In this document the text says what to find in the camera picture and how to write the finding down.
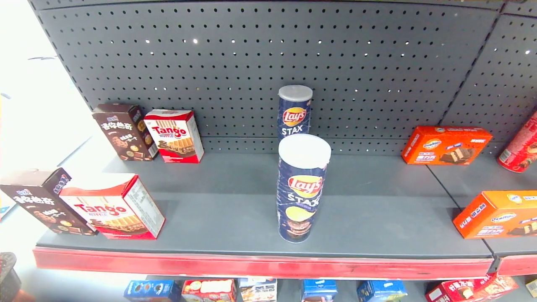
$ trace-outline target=white plastic lid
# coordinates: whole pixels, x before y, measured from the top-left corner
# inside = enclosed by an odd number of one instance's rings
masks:
[[[280,88],[278,95],[291,102],[304,102],[305,100],[311,99],[313,90],[307,86],[288,85]]]
[[[324,168],[330,161],[330,145],[315,135],[293,134],[284,137],[278,146],[280,158],[299,169]]]

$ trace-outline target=snack box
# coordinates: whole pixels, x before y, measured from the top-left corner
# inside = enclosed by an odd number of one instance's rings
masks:
[[[181,286],[174,280],[132,280],[123,297],[132,302],[179,302]]]
[[[93,118],[121,160],[152,161],[157,154],[138,105],[99,104]]]
[[[513,278],[487,274],[482,279],[451,280],[440,283],[425,295],[427,302],[490,301],[518,288]]]
[[[95,228],[58,196],[70,180],[63,168],[16,171],[2,178],[0,189],[54,233],[95,235]]]
[[[491,139],[480,127],[417,126],[401,155],[407,164],[470,164]]]
[[[187,280],[182,296],[187,302],[235,302],[236,291],[233,279]]]
[[[60,197],[109,239],[157,239],[164,216],[132,173],[80,175]]]
[[[334,280],[306,279],[302,286],[302,302],[333,302],[337,294]]]
[[[537,298],[537,275],[526,276],[526,288],[533,298]]]
[[[398,301],[408,295],[404,284],[396,280],[367,280],[357,289],[358,302]]]
[[[244,302],[276,302],[278,286],[274,278],[239,278],[238,287]]]
[[[8,197],[4,192],[0,194],[0,221],[2,221],[2,217],[4,217],[9,210],[15,207],[15,205],[15,201]]]
[[[465,239],[537,235],[537,191],[483,191],[454,220]]]
[[[144,118],[164,162],[199,163],[204,154],[194,111],[153,109]]]

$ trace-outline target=red snack can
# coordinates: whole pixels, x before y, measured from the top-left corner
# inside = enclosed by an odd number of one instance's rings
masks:
[[[537,112],[498,157],[500,166],[516,173],[524,172],[535,161],[537,161]]]

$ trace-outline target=red shelf edge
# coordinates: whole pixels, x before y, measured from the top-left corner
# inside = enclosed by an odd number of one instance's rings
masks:
[[[167,276],[434,280],[483,277],[492,258],[409,260],[123,253],[35,247],[38,268]]]
[[[522,276],[537,274],[537,255],[505,256],[500,259],[498,274]]]

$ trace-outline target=chip can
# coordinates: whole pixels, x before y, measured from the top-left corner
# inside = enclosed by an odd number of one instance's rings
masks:
[[[293,134],[281,140],[278,153],[279,232],[285,240],[300,243],[314,223],[332,150],[317,136]]]
[[[505,169],[522,173],[537,161],[537,112],[530,117],[514,139],[498,157]]]
[[[288,85],[280,88],[278,95],[278,139],[282,140],[291,134],[308,133],[313,90],[302,85]]]

